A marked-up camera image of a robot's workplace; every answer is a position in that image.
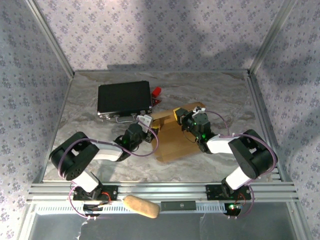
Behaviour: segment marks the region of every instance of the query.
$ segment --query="glass panel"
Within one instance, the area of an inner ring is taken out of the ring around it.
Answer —
[[[222,213],[183,212],[162,212],[156,219],[133,213],[103,217],[87,222],[76,214],[37,215],[30,240],[297,239],[286,203],[255,203],[242,219],[228,219]]]

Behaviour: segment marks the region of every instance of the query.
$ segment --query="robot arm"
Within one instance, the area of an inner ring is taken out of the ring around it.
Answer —
[[[252,129],[243,134],[221,136],[211,131],[205,108],[192,111],[175,109],[175,119],[182,131],[192,133],[200,150],[207,154],[233,154],[239,167],[221,181],[223,195],[228,197],[237,189],[266,173],[274,163],[273,154]]]
[[[99,144],[99,141],[89,139],[83,132],[77,132],[52,151],[49,159],[61,177],[78,186],[78,193],[88,199],[97,200],[101,197],[104,186],[87,170],[87,166],[92,160],[121,162],[143,141],[150,143],[154,137],[148,131],[152,118],[139,115],[137,119],[137,123],[130,124],[124,135],[120,135],[113,142],[100,141],[102,144]]]

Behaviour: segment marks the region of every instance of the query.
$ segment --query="metal rail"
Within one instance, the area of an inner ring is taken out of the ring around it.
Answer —
[[[109,182],[104,185],[118,186],[119,201],[127,195],[134,195],[146,200],[161,201],[196,201],[196,203],[232,203],[233,200],[208,201],[206,185],[220,185],[212,182]],[[299,201],[293,182],[258,182],[252,184],[255,201],[297,202]],[[70,184],[68,182],[50,182],[33,184],[29,190],[27,202],[43,203],[68,198]]]

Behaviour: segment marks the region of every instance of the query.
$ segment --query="cardboard box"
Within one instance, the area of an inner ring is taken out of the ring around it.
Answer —
[[[203,103],[195,102],[180,106],[180,108],[190,111],[197,106],[205,107]],[[181,131],[181,126],[175,119],[174,109],[153,113],[151,116],[153,118],[152,127],[159,127],[160,129],[158,133],[159,147],[154,153],[159,162],[168,163],[181,157],[200,152],[198,145],[188,140],[193,141],[195,137],[186,131],[184,132],[184,136]],[[152,147],[156,147],[155,140],[152,141]]]

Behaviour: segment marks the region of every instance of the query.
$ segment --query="gray marble tabletop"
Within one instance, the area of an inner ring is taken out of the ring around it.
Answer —
[[[228,73],[112,73],[77,72],[71,83],[62,118],[59,123],[53,149],[75,132],[82,131],[88,137],[101,141],[113,141],[122,135],[129,123],[102,120],[97,116],[98,86],[146,80],[150,88],[162,88],[154,112],[173,109],[187,103],[202,102],[208,110],[221,114],[232,133],[242,133],[260,127],[254,107],[242,75]],[[224,123],[216,115],[209,114],[215,133],[226,134]],[[137,153],[152,151],[151,144],[140,145]],[[170,163],[161,163],[154,155],[130,156],[122,162],[93,160],[88,169],[102,182],[220,182],[237,167],[231,154],[204,154],[202,152],[183,157]],[[62,180],[57,170],[48,162],[44,181]]]

